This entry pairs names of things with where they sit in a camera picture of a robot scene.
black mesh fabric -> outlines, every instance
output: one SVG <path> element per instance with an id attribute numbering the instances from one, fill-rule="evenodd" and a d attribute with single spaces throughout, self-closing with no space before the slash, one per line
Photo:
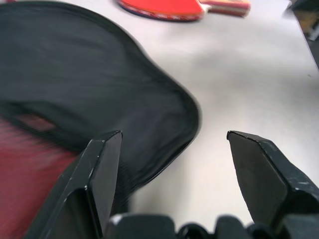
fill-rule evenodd
<path id="1" fill-rule="evenodd" d="M 117 195 L 152 180 L 194 139 L 193 99 L 106 18 L 60 2 L 16 2 L 0 6 L 0 35 L 2 117 L 73 153 L 120 129 Z"/>

white table surface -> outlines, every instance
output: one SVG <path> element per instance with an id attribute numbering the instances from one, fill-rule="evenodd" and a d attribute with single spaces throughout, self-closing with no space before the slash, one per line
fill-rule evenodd
<path id="1" fill-rule="evenodd" d="M 271 139 L 319 185 L 319 74 L 287 0 L 251 0 L 246 18 L 208 14 L 170 23 L 125 12 L 112 0 L 67 0 L 111 19 L 197 99 L 201 131 L 185 152 L 133 200 L 137 213 L 170 215 L 179 227 L 213 229 L 220 214 L 251 217 L 226 133 Z"/>

white table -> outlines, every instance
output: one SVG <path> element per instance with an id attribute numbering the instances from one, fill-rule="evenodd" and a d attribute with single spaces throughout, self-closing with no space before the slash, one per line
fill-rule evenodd
<path id="1" fill-rule="evenodd" d="M 177 227 L 213 229 L 220 214 L 251 221 L 237 184 L 228 130 L 271 139 L 319 185 L 319 74 L 287 0 L 251 0 L 246 18 L 208 14 L 169 23 L 112 0 L 68 0 L 113 20 L 197 99 L 202 128 L 192 145 L 134 198 L 134 212 L 170 215 Z"/>

